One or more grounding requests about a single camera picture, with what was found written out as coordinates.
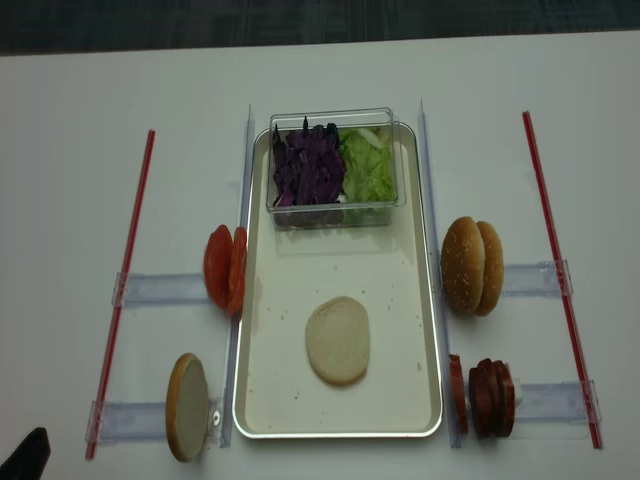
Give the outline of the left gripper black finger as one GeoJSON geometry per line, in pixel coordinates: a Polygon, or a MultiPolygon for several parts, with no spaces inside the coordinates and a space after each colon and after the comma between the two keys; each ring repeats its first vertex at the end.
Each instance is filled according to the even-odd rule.
{"type": "Polygon", "coordinates": [[[1,465],[0,479],[40,480],[50,454],[47,430],[35,428],[1,465]]]}

